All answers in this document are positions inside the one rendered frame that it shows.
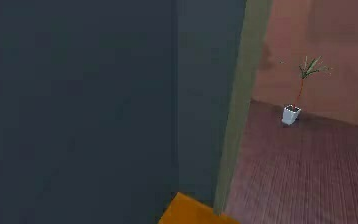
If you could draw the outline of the house plant in white pot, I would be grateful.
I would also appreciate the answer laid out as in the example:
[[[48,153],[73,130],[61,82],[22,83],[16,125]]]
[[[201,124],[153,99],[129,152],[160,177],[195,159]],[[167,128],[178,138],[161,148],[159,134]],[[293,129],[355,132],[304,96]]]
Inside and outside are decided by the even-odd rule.
[[[298,119],[302,111],[302,109],[299,107],[299,101],[302,96],[305,80],[311,77],[313,74],[330,73],[330,71],[332,70],[330,66],[323,64],[321,56],[314,57],[314,58],[305,57],[303,62],[298,65],[298,69],[299,69],[298,77],[300,80],[300,85],[298,88],[297,95],[295,97],[295,100],[291,104],[288,104],[283,108],[283,113],[282,113],[281,122],[284,125],[288,125],[288,126],[294,124],[294,122]]]

